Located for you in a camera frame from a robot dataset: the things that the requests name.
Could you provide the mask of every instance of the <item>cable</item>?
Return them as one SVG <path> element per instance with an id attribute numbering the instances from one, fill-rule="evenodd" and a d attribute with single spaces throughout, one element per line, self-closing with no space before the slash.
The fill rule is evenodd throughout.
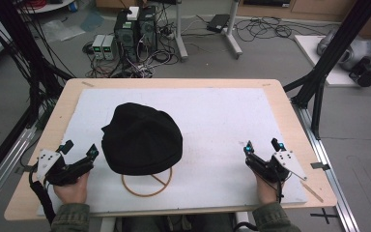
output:
<path id="1" fill-rule="evenodd" d="M 239 38 L 244 42 L 253 42 L 255 39 L 271 39 L 271 38 L 283 38 L 295 41 L 292 35 L 325 35 L 314 28 L 325 28 L 335 26 L 337 24 L 326 24 L 326 25 L 307 25 L 304 23 L 296 23 L 292 21 L 282 21 L 277 17 L 252 17 L 251 19 L 242 20 L 235 24 L 236 32 Z M 297 28 L 305 29 L 310 33 L 303 34 Z M 250 38 L 243 36 L 241 31 L 247 31 Z"/>
<path id="2" fill-rule="evenodd" d="M 25 151 L 23 151 L 23 153 L 22 153 L 22 155 L 20 155 L 20 158 L 19 158 L 19 164 L 22 166 L 22 167 L 25 167 L 26 165 L 25 164 L 23 164 L 23 162 L 22 162 L 22 159 L 23 159 L 23 156 L 26 154 L 26 152 L 29 150 L 29 149 L 31 149 L 38 141 L 39 141 L 39 139 L 41 139 L 41 136 L 39 136 L 36 140 L 35 140 L 35 142 L 33 142 L 31 145 L 29 145 L 29 147 L 28 148 L 26 148 L 25 149 Z"/>

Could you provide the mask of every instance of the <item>black cable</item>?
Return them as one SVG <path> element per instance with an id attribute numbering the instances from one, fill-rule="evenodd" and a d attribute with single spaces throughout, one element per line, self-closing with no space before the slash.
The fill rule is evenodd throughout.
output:
<path id="1" fill-rule="evenodd" d="M 23 164 L 22 162 L 22 159 L 23 159 L 23 156 L 26 154 L 26 152 L 31 149 L 38 141 L 39 139 L 41 139 L 41 135 L 35 140 L 35 142 L 33 142 L 31 145 L 29 145 L 28 148 L 25 149 L 25 151 L 23 151 L 22 155 L 20 155 L 20 158 L 19 158 L 19 164 L 22 166 L 22 167 L 25 167 L 26 165 Z"/>
<path id="2" fill-rule="evenodd" d="M 338 26 L 337 24 L 326 25 L 307 25 L 292 21 L 282 21 L 277 17 L 252 17 L 251 19 L 242 20 L 236 23 L 236 32 L 239 38 L 244 42 L 252 42 L 255 39 L 283 38 L 295 41 L 291 38 L 293 32 L 299 35 L 325 35 L 324 33 L 313 28 L 325 28 L 328 26 Z M 303 34 L 296 27 L 310 31 L 311 33 Z M 243 37 L 241 31 L 247 31 L 251 38 Z"/>
<path id="3" fill-rule="evenodd" d="M 234 228 L 233 228 L 233 231 L 236 232 L 243 226 L 245 226 L 246 228 L 248 228 L 250 230 L 258 231 L 258 228 L 257 228 L 256 225 L 253 225 L 253 224 L 251 224 L 249 222 L 246 222 L 246 221 L 243 221 L 243 222 L 240 222 L 240 223 L 236 224 L 236 226 L 234 226 Z"/>

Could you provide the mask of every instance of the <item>gray floor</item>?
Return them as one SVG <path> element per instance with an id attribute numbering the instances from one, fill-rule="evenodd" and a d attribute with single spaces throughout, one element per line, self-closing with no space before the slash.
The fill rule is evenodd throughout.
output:
<path id="1" fill-rule="evenodd" d="M 67 26 L 80 25 L 92 13 L 80 11 L 72 14 L 66 10 L 42 14 L 42 22 L 63 20 Z M 184 21 L 187 27 L 198 18 Z M 50 43 L 66 66 L 79 77 L 90 70 L 90 62 L 81 48 L 96 34 L 112 32 L 114 21 L 104 20 L 100 27 L 76 38 Z M 202 28 L 194 23 L 190 28 Z M 325 33 L 328 28 L 320 28 Z M 188 33 L 201 33 L 190 30 Z M 225 40 L 218 36 L 203 38 L 184 37 L 189 59 L 184 63 L 156 68 L 154 78 L 271 78 L 282 85 L 309 73 L 312 69 L 300 48 L 292 41 L 280 38 L 255 40 L 245 43 L 236 37 L 243 55 L 236 60 Z M 288 93 L 295 95 L 297 90 Z M 10 132 L 28 105 L 28 85 L 11 58 L 0 55 L 0 144 Z M 360 231 L 371 231 L 371 88 L 332 88 L 324 94 L 321 118 L 321 136 L 332 167 L 347 197 Z M 3 214 L 19 180 L 12 174 L 0 190 L 0 231 L 49 230 L 46 221 L 6 221 Z M 336 215 L 334 209 L 325 209 Z M 336 217 L 312 217 L 322 214 L 322 209 L 288 210 L 291 220 L 302 231 L 342 231 Z M 98 231 L 100 221 L 92 219 L 91 230 Z"/>

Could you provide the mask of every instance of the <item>electronic device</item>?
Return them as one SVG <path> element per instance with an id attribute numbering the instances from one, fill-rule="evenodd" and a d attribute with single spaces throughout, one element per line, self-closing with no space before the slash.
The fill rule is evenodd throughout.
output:
<path id="1" fill-rule="evenodd" d="M 251 141 L 243 148 L 245 152 L 245 163 L 256 174 L 270 183 L 283 183 L 292 172 L 304 181 L 307 179 L 297 157 L 292 151 L 287 151 L 283 143 L 278 143 L 274 138 L 271 144 L 275 150 L 271 160 L 264 161 L 255 155 Z"/>
<path id="2" fill-rule="evenodd" d="M 157 50 L 157 22 L 156 6 L 143 9 L 138 18 L 140 24 L 140 34 L 143 41 L 143 48 L 149 51 Z"/>
<path id="3" fill-rule="evenodd" d="M 207 25 L 207 30 L 220 33 L 225 25 L 227 25 L 229 18 L 229 14 L 216 14 Z"/>
<path id="4" fill-rule="evenodd" d="M 54 186 L 73 185 L 77 183 L 79 177 L 94 167 L 93 162 L 99 155 L 96 145 L 93 144 L 86 153 L 85 158 L 73 164 L 65 164 L 63 155 L 66 155 L 72 147 L 73 143 L 71 140 L 68 140 L 64 145 L 60 145 L 55 152 L 46 149 L 41 150 L 38 162 L 29 170 L 30 188 L 41 201 L 44 214 L 50 224 L 56 214 L 47 191 L 46 181 Z M 37 168 L 38 181 L 34 182 L 32 176 Z"/>
<path id="5" fill-rule="evenodd" d="M 140 40 L 138 21 L 130 21 L 127 12 L 119 12 L 114 26 L 114 35 L 120 56 L 126 56 L 131 62 L 137 62 L 137 46 Z"/>
<path id="6" fill-rule="evenodd" d="M 318 55 L 322 55 L 335 36 L 337 30 L 330 30 L 317 45 Z M 350 72 L 349 77 L 360 87 L 371 86 L 371 42 L 356 37 L 343 55 L 338 65 Z"/>
<path id="7" fill-rule="evenodd" d="M 65 145 L 61 145 L 56 152 L 46 149 L 41 150 L 38 158 L 38 180 L 46 180 L 55 186 L 65 186 L 75 184 L 77 178 L 93 168 L 93 162 L 99 154 L 96 145 L 93 144 L 86 157 L 74 164 L 65 164 L 63 155 L 66 155 L 73 143 L 68 140 Z"/>
<path id="8" fill-rule="evenodd" d="M 101 50 L 101 45 L 103 44 L 104 35 L 97 35 L 95 41 L 92 44 L 93 52 L 95 52 L 95 57 L 98 60 L 104 59 L 103 51 Z"/>
<path id="9" fill-rule="evenodd" d="M 112 35 L 107 35 L 101 45 L 104 60 L 114 60 L 117 55 L 116 39 Z"/>
<path id="10" fill-rule="evenodd" d="M 130 21 L 137 20 L 139 14 L 139 7 L 129 7 L 128 10 L 129 10 L 128 20 Z"/>

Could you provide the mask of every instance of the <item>white desk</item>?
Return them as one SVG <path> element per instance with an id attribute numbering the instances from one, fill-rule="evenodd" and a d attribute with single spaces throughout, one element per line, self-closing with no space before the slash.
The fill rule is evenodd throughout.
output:
<path id="1" fill-rule="evenodd" d="M 322 169 L 313 169 L 310 165 L 317 162 L 317 158 L 306 138 L 300 122 L 285 95 L 282 86 L 276 80 L 256 79 L 73 79 L 68 82 L 60 97 L 47 125 L 42 134 L 37 148 L 29 164 L 36 160 L 39 150 L 42 148 L 56 150 L 61 144 L 65 130 L 75 111 L 80 93 L 83 89 L 129 89 L 129 88 L 261 88 L 266 93 L 284 142 L 287 148 L 295 151 L 300 163 L 308 176 L 306 190 L 304 191 L 308 201 L 283 205 L 285 208 L 303 207 L 332 207 L 336 204 L 336 197 L 328 183 L 326 174 Z M 8 220 L 42 219 L 36 214 L 39 200 L 29 189 L 27 174 L 24 174 L 14 193 L 14 196 L 5 212 Z M 239 207 L 216 207 L 202 209 L 181 209 L 166 211 L 164 214 L 192 214 L 208 212 L 238 212 L 252 211 L 256 206 Z M 96 214 L 97 217 L 136 216 L 161 214 L 160 211 L 139 211 L 125 213 Z"/>

